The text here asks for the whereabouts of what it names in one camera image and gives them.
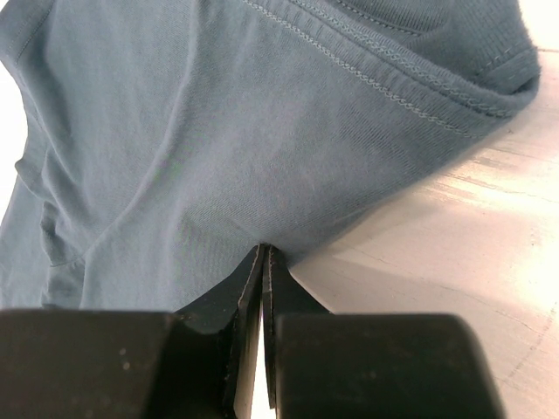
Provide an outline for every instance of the blue t-shirt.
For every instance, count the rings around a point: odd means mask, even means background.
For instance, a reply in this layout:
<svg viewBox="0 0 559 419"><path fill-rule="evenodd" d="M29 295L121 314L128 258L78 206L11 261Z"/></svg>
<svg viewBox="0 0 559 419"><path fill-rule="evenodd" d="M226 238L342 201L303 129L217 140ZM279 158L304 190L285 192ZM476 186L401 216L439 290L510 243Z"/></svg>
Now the blue t-shirt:
<svg viewBox="0 0 559 419"><path fill-rule="evenodd" d="M29 131L1 307L176 310L255 244L295 264L539 77L516 0L10 0L0 59Z"/></svg>

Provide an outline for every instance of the double stitching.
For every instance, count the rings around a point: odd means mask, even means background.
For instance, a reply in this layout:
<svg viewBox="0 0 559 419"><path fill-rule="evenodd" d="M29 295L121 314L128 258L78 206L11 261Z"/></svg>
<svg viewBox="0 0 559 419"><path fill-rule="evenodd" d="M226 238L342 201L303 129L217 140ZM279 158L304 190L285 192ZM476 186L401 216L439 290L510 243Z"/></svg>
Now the double stitching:
<svg viewBox="0 0 559 419"><path fill-rule="evenodd" d="M358 16L370 20L373 24L378 24L379 26L382 26L383 28L386 29L392 29L394 31L398 31L398 32L402 32L405 33L406 35L412 35L413 37L418 37L419 34L416 32L411 32L411 31L406 31L404 29L401 28L397 28L396 26L392 26L390 24L386 24L384 22L381 22L380 20L376 20L375 18L373 18L372 16L366 15L365 13L363 13L362 11L356 9L355 7L350 6L349 4L345 4L342 0L335 0L341 7L348 9L350 11L353 11L355 14L357 14Z"/></svg>
<svg viewBox="0 0 559 419"><path fill-rule="evenodd" d="M283 20L282 18L274 15L273 13L271 13L269 10L265 9L264 7L253 3L251 0L242 0L242 1L243 1L243 3L246 3L247 5L251 6L253 9L259 11L260 13L265 15L266 17L269 17L272 20L278 22L279 24L281 24L282 26L284 26L288 30L295 32L298 36L305 39L309 44L314 45L321 52L323 52L327 57L332 59L337 65L339 65L340 67L343 67L348 72L354 74L361 81L365 82L369 86L372 86L375 90L382 93L388 99L392 100L393 102L396 102L398 105L403 106L407 110L413 112L419 118L428 120L429 122L432 122L432 123L444 128L448 131L451 131L455 134L461 135L465 138L480 138L480 137L482 137L482 135L479 135L479 134L468 133L466 130L455 127L454 125L449 124L447 121L442 120L437 116L433 116L433 115L430 115L429 113L427 113L425 111L422 111L419 107L417 107L414 104L408 102L406 99L404 99L404 98L394 94L393 92L391 92L388 87L383 86L381 83L379 83L375 79L367 76L366 74L363 74L357 68L355 68L352 65L346 63L345 61L343 61L339 57L336 57L328 48L321 45L318 41L316 41L316 39L308 36L305 32L303 32L298 27L296 27L293 24L290 24L289 22L287 22L286 20Z"/></svg>
<svg viewBox="0 0 559 419"><path fill-rule="evenodd" d="M449 86L444 80L438 79L433 74L429 74L428 72L422 70L418 65L409 61L407 58L403 57L399 53L391 50L389 47L385 45L381 45L380 43L376 42L375 40L371 39L367 35L356 31L355 29L351 28L348 24L341 22L339 19L335 17L331 17L326 11L322 9L318 9L310 4L302 2L301 0L290 0L292 3L299 5L303 9L311 10L316 13L318 16L325 18L328 20L333 26L338 28L340 31L343 31L353 37L356 41L363 42L366 44L373 52L381 53L382 55L388 57L391 61L401 65L403 68L409 70L413 74L417 75L418 77L425 79L429 83L432 83L435 87L447 92L451 96L457 97L460 100L463 100L468 106L472 108L479 109L480 111L484 112L488 116L495 116L499 118L508 118L513 116L514 112L512 111L504 111L499 109L498 107L490 106L486 103L480 102L475 98L471 97L467 93L461 92L459 89L455 87Z"/></svg>

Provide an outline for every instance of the gray-blue fabric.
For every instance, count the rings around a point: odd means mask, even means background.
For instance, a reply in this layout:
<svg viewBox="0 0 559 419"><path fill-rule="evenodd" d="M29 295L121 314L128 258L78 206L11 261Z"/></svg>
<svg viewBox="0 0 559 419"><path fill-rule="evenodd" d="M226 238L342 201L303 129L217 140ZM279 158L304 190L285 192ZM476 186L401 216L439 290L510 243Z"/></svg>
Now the gray-blue fabric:
<svg viewBox="0 0 559 419"><path fill-rule="evenodd" d="M516 0L10 0L0 59L29 129L1 307L176 310L255 244L294 264L539 77Z"/></svg>

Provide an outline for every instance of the white table surface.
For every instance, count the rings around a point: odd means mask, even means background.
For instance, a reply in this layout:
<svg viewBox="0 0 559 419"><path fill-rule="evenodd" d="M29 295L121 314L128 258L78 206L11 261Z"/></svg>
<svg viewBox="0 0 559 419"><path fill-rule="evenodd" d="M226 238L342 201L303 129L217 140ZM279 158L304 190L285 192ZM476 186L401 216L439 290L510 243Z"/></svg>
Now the white table surface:
<svg viewBox="0 0 559 419"><path fill-rule="evenodd" d="M293 275L335 312L444 312L478 334L510 418L559 418L559 2L521 2L532 106Z"/></svg>

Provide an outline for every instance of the stitched seam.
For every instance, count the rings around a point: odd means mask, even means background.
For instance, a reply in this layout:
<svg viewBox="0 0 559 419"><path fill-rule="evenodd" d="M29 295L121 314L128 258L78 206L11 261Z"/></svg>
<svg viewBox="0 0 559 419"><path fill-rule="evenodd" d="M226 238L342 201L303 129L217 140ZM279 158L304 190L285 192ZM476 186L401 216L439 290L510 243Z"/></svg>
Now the stitched seam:
<svg viewBox="0 0 559 419"><path fill-rule="evenodd" d="M493 58L491 61L489 61L487 64L485 64L483 67L481 67L479 69L480 72L483 71L491 71L494 70L494 68L497 68L499 65L502 65L503 63L499 63L499 61L502 61L503 59L509 59L510 57L510 52L514 52L513 50L522 44L526 44L526 39L522 38L519 39L518 41L516 41L514 44L512 44L511 46L509 46L505 51L503 51L501 54L499 54L497 57ZM532 48L532 46L529 44L529 41L527 43L527 46L525 48L523 48L520 52L517 52L516 54L513 55L519 55L522 54L523 52L530 50Z"/></svg>
<svg viewBox="0 0 559 419"><path fill-rule="evenodd" d="M359 16L361 16L361 17L367 19L367 20L370 20L372 23L378 24L379 26L382 26L383 28L392 29L392 30L394 30L394 31L402 32L402 33L405 33L405 34L407 34L407 35L412 35L413 37L418 37L418 36L419 36L419 34L416 33L416 32L406 31L406 30L404 30L404 29L397 28L396 26L392 26L392 25L386 24L386 23L384 23L384 22L381 22L380 20L376 20L376 19L374 19L372 16L366 15L366 14L363 13L362 11L360 11L360 10L358 10L358 9L356 9L356 8L354 8L354 7L350 6L350 5L348 5L348 4L345 4L342 0L336 0L336 2L337 2L339 5L341 5L342 7L346 8L346 9L348 9L348 10L353 11L353 12L356 13L357 15L359 15Z"/></svg>
<svg viewBox="0 0 559 419"><path fill-rule="evenodd" d="M51 14L52 8L54 7L54 3L56 2L56 0L53 0L51 5L49 6L48 10L46 11L45 15L41 18L41 20L39 21L37 27L33 30L33 32L31 33L31 35L27 38L27 40L25 41L24 46L22 47L21 51L19 52L19 54L17 55L16 58L16 68L17 68L17 63L19 62L19 59L21 58L21 56L24 54L25 49L27 48L27 45L29 45L29 43L31 42L31 40L33 39L33 37L35 37L35 34L38 32L39 29L41 29L41 26L43 26L43 23L45 22L45 20L49 17L49 15Z"/></svg>
<svg viewBox="0 0 559 419"><path fill-rule="evenodd" d="M242 0L242 1L243 1L243 3L246 3L249 6L253 7L253 9L261 12L266 17L269 17L272 20L281 24L282 26L286 27L288 30L295 32L301 38L305 39L309 44L314 45L321 52L323 52L327 57L332 59L337 65L344 68L348 72L352 73L358 79L365 82L369 86L372 86L375 90L382 93L388 99L392 100L393 102L396 102L398 105L403 106L407 110L413 112L419 118L428 120L429 122L432 122L432 123L444 128L448 131L451 131L455 134L461 135L461 136L466 137L466 138L479 138L479 137L482 136L482 135L479 135L479 134L470 134L466 130L457 128L454 125L449 124L448 122L446 122L445 120L440 119L437 116L433 116L433 115L428 114L427 112L422 111L420 108L418 108L414 104L408 102L406 99L404 99L404 98L394 94L393 92L391 92L388 87L383 86L381 83L379 83L375 79L367 76L366 74L363 74L357 68L355 68L352 65L346 63L345 61L341 60L339 57L336 57L328 48L326 48L325 46L318 43L314 38L308 36L305 32L303 32L298 27L294 26L293 24L290 24L289 22L287 22L286 20L281 19L280 17L277 17L276 15L271 13L269 10L265 9L264 7L262 7L260 5L257 5L253 2L251 2L250 0Z"/></svg>
<svg viewBox="0 0 559 419"><path fill-rule="evenodd" d="M506 63L508 63L509 61L507 61L508 59L510 59L509 57L509 53L510 51L515 48L516 46L520 45L521 43L518 43L515 46L512 46L510 48L508 48L505 52L503 52L502 55L500 55L499 57L495 57L494 59L492 59L489 63L487 63L485 65L485 67L482 67L480 69L478 69L477 73L479 74L478 77L483 73L483 72L492 72L500 67L502 67L503 65L505 65ZM533 51L533 47L531 45L529 45L528 47L524 48L523 50L520 50L518 52L516 52L514 54L514 56L519 56L524 54L525 52L530 52Z"/></svg>
<svg viewBox="0 0 559 419"><path fill-rule="evenodd" d="M301 0L290 0L290 1L292 3L299 5L303 9L311 10L315 12L318 16L328 20L333 26L338 28L340 31L349 34L356 41L363 42L364 44L366 44L373 52L378 52L385 55L390 60L401 65L403 68L406 68L413 74L416 74L418 77L432 83L435 87L441 89L444 92L447 92L451 96L457 97L465 101L468 106L472 108L477 108L489 116L495 116L499 118L507 118L514 114L514 112L512 111L505 111L499 109L498 107L490 106L486 103L480 102L479 100L476 100L475 98L471 97L467 93L463 93L459 89L449 86L447 83L445 83L444 80L439 79L437 78L437 76L434 76L433 74L429 74L428 72L422 70L418 65L415 65L412 61L409 61L407 58L403 57L398 52L395 52L394 50L391 50L389 47L379 44L378 42L371 39L367 35L359 31L356 31L355 29L352 29L351 27L349 27L348 24L341 22L335 17L331 17L326 11L311 6L310 4L304 3Z"/></svg>
<svg viewBox="0 0 559 419"><path fill-rule="evenodd" d="M27 20L25 20L23 23L21 23L21 26L19 27L19 30L16 32L16 36L13 37L13 39L10 42L10 46L8 46L8 52L11 52L12 48L14 47L14 45L16 44L16 40L19 38L19 35L21 35L21 32L24 31L24 29L27 27L27 24L31 21L31 16L29 16L27 18Z"/></svg>

